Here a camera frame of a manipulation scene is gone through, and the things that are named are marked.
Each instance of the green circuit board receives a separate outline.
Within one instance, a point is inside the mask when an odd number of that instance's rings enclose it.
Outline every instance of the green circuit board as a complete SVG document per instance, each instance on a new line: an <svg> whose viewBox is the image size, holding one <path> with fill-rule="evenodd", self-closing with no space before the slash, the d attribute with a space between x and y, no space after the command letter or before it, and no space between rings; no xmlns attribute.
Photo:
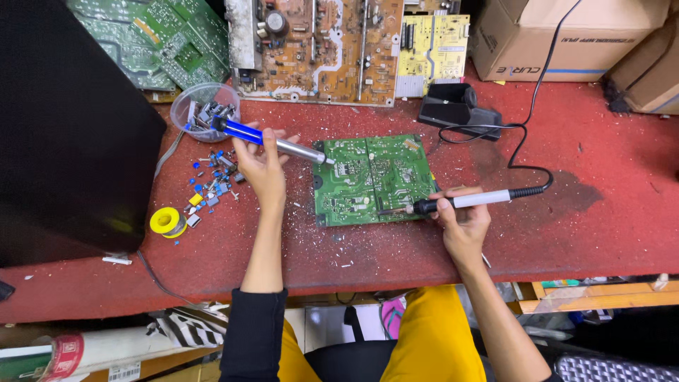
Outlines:
<svg viewBox="0 0 679 382"><path fill-rule="evenodd" d="M420 219L378 211L411 205L435 191L418 135L316 141L335 164L314 164L316 225L348 226Z"/></svg>
<svg viewBox="0 0 679 382"><path fill-rule="evenodd" d="M175 91L170 77L153 61L153 46L132 28L149 0L68 0L67 7L140 89Z"/></svg>
<svg viewBox="0 0 679 382"><path fill-rule="evenodd" d="M132 24L182 89L229 78L228 27L204 0L154 0Z"/></svg>

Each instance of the cardboard box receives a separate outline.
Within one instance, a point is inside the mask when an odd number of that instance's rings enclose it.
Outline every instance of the cardboard box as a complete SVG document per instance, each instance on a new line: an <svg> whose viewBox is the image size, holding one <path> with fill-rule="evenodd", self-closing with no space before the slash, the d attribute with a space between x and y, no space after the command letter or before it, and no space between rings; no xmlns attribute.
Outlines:
<svg viewBox="0 0 679 382"><path fill-rule="evenodd" d="M489 0L472 59L482 80L537 81L576 0ZM596 81L662 27L669 0L583 0L563 23L544 81Z"/></svg>
<svg viewBox="0 0 679 382"><path fill-rule="evenodd" d="M679 14L675 14L608 73L632 110L679 114L678 31Z"/></svg>

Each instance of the person's left hand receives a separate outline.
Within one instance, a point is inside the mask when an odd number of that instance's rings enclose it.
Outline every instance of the person's left hand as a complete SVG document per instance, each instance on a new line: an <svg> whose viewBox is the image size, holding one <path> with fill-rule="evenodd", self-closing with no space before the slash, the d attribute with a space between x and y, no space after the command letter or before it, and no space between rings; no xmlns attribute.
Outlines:
<svg viewBox="0 0 679 382"><path fill-rule="evenodd" d="M259 128L259 122L251 122L247 126ZM281 166L290 156L278 155L276 138L285 136L285 130L265 128L262 131L264 153L257 155L259 146L246 143L239 138L232 138L238 155L238 170L253 187L259 206L263 213L282 212L285 205L285 174ZM289 137L287 141L297 143L299 135Z"/></svg>

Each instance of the forearm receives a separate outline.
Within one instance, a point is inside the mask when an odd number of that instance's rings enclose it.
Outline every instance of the forearm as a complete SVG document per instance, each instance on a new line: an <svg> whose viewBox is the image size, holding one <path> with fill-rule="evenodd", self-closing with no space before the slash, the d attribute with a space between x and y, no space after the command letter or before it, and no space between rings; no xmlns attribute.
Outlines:
<svg viewBox="0 0 679 382"><path fill-rule="evenodd" d="M281 226L283 210L263 210L255 245L240 290L248 293L278 293L283 290L281 269Z"/></svg>
<svg viewBox="0 0 679 382"><path fill-rule="evenodd" d="M498 381L539 382L549 378L549 365L500 297L485 268L458 268Z"/></svg>

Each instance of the barcode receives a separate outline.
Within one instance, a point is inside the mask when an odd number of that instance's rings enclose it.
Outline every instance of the barcode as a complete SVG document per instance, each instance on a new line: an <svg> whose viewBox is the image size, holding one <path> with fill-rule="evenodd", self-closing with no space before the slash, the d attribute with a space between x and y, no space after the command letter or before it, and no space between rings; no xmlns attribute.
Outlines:
<svg viewBox="0 0 679 382"><path fill-rule="evenodd" d="M114 375L109 375L109 382L117 381L118 379L129 377L130 375L138 374L140 372L141 372L141 368L135 368L135 369L132 369L132 370L119 372L119 373L114 374Z"/></svg>

